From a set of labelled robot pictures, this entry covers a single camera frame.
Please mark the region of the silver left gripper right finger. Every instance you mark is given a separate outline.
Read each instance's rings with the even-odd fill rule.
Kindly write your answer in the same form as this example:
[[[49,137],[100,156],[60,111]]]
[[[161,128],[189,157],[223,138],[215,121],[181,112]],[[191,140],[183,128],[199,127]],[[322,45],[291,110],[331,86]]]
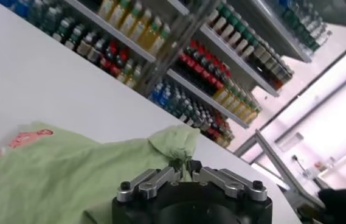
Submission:
[[[193,181],[212,183],[230,198],[248,196],[253,201],[268,199],[268,190],[261,181],[249,181],[228,169],[212,169],[202,166],[200,161],[189,161],[189,173]]]

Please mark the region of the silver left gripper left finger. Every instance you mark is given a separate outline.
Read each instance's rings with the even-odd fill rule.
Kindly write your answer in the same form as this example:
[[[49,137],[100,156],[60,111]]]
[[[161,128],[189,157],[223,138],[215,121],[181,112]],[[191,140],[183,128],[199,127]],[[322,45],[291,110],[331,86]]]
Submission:
[[[116,200],[121,203],[133,201],[140,194],[145,199],[157,196],[158,190],[166,183],[182,178],[182,161],[169,161],[163,169],[147,169],[131,181],[122,181],[117,189]]]

